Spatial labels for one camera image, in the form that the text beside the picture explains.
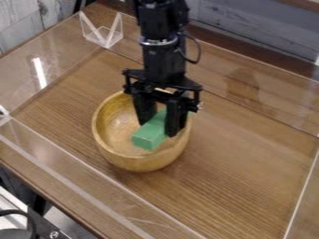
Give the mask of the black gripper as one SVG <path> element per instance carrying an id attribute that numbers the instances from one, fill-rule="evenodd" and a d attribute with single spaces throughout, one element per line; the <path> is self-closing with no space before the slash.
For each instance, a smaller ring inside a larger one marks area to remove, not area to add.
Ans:
<path id="1" fill-rule="evenodd" d="M 167 45 L 141 42 L 143 69 L 124 69 L 124 92 L 133 96 L 140 125 L 157 113 L 156 102 L 167 104 L 164 131 L 173 137 L 184 128 L 188 111 L 197 112 L 201 86 L 185 76 L 185 40 Z"/>

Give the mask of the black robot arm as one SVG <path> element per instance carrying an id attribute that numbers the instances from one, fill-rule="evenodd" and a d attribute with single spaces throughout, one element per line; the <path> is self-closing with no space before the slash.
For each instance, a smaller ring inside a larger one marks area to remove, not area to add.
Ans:
<path id="1" fill-rule="evenodd" d="M 121 71 L 124 92 L 133 98 L 139 123 L 145 123 L 164 104 L 164 133 L 175 136 L 184 128 L 188 114 L 197 111 L 201 86 L 185 76 L 184 31 L 188 24 L 185 0 L 133 0 L 140 27 L 143 68 Z"/>

